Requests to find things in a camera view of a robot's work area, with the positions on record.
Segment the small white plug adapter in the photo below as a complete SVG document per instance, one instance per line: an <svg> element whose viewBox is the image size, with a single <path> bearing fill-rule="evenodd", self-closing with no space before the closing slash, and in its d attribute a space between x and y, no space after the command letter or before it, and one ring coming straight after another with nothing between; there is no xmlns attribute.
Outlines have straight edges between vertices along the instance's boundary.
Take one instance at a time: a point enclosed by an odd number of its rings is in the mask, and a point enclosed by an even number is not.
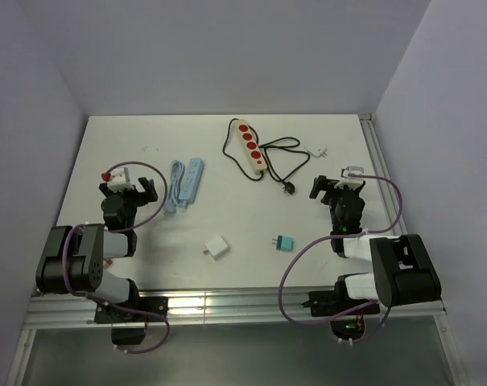
<svg viewBox="0 0 487 386"><path fill-rule="evenodd" d="M313 158L326 158L328 155L328 148L327 147L305 146L304 149Z"/></svg>

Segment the light blue power strip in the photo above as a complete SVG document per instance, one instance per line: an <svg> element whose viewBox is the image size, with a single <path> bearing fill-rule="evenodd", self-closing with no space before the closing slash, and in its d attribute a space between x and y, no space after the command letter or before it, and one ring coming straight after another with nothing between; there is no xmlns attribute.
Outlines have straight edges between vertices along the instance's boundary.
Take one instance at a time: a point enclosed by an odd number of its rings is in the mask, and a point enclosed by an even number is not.
<svg viewBox="0 0 487 386"><path fill-rule="evenodd" d="M183 176L179 200L185 203L193 203L200 185L200 179L204 171L204 160L202 158L192 158Z"/></svg>

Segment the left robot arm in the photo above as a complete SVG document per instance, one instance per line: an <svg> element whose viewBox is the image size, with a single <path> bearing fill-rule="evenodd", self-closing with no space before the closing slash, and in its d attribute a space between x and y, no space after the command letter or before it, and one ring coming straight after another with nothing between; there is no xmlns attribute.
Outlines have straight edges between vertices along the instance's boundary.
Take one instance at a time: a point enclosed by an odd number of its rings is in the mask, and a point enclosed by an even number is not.
<svg viewBox="0 0 487 386"><path fill-rule="evenodd" d="M100 298L94 322L158 322L167 316L166 297L143 297L134 281L108 273L108 259L132 257L137 235L133 229L137 210L158 200L154 181L141 177L143 190L111 175L100 184L102 224L55 226L48 236L35 273L42 294L92 295Z"/></svg>

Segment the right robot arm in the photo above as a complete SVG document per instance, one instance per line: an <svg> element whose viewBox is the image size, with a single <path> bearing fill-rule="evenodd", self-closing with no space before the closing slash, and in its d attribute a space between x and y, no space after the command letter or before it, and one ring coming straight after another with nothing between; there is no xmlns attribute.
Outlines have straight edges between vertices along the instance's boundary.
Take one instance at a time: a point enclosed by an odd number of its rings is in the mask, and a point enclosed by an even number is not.
<svg viewBox="0 0 487 386"><path fill-rule="evenodd" d="M380 306L441 299L440 279L421 236L386 236L366 233L361 227L364 187L365 180L357 176L335 180L320 175L314 179L309 198L324 194L321 203L329 206L333 252L342 258L368 261L372 271L341 275L331 290L310 292L303 307L313 317L349 314L367 301L374 304L362 308L364 314L377 314Z"/></svg>

